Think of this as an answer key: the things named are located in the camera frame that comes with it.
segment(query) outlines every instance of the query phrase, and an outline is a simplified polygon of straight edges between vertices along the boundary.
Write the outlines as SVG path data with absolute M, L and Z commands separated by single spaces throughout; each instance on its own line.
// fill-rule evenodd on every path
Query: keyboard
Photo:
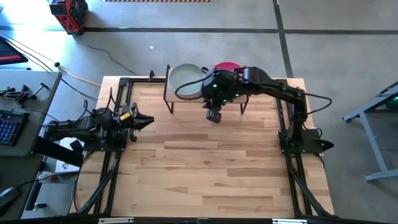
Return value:
M 0 110 L 0 145 L 15 146 L 29 113 Z

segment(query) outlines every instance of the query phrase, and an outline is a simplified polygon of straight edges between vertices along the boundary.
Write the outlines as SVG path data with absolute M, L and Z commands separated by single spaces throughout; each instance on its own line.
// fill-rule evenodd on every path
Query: wooden tabletop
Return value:
M 110 87 L 116 96 L 118 82 L 119 77 L 104 77 L 97 107 L 106 106 Z M 305 89 L 301 78 L 288 83 Z M 112 216 L 294 216 L 273 97 L 251 96 L 244 115 L 239 105 L 226 105 L 221 123 L 214 124 L 205 119 L 200 103 L 175 103 L 170 114 L 163 93 L 163 83 L 134 85 L 132 100 L 155 122 L 137 134 L 137 142 L 128 142 L 122 154 Z M 313 127 L 311 116 L 306 126 Z M 83 165 L 76 193 L 79 207 L 98 185 L 103 156 L 96 152 Z M 320 159 L 304 154 L 303 163 L 309 189 L 333 213 Z

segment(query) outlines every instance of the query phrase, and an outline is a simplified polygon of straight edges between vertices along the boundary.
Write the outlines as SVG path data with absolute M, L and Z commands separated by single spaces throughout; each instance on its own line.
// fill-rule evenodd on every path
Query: gray floor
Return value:
M 272 0 L 213 0 L 206 4 L 87 2 L 91 11 L 87 27 L 277 28 Z M 395 0 L 279 3 L 286 29 L 398 29 Z M 61 62 L 75 75 L 98 83 L 105 75 L 129 75 L 107 55 L 87 48 L 76 37 L 40 31 L 44 22 L 58 25 L 44 7 L 39 17 L 25 18 L 12 9 L 6 3 L 0 25 L 15 24 L 19 28 L 6 33 Z M 109 50 L 114 59 L 141 75 L 150 70 L 163 75 L 168 63 L 192 62 L 211 67 L 229 60 L 256 65 L 272 77 L 286 77 L 278 34 L 86 32 L 82 38 L 92 46 Z M 341 117 L 397 81 L 398 35 L 288 34 L 286 39 L 294 77 L 305 79 L 308 92 L 333 99 L 332 106 L 315 113 L 314 119 L 316 126 L 323 129 L 323 138 L 335 143 L 325 153 L 325 163 L 336 214 L 397 223 L 398 178 L 365 182 L 364 174 L 379 171 L 374 154 L 361 123 L 345 124 Z M 95 86 L 68 75 L 64 78 L 89 95 L 98 94 Z M 65 100 L 63 94 L 73 100 Z M 310 101 L 312 108 L 325 103 Z M 58 119 L 75 119 L 81 113 L 82 103 L 83 97 L 61 85 L 50 114 Z M 388 153 L 397 158 L 396 152 Z M 49 203 L 50 208 L 25 213 L 24 217 L 67 213 L 70 191 L 70 184 L 44 186 L 39 201 Z

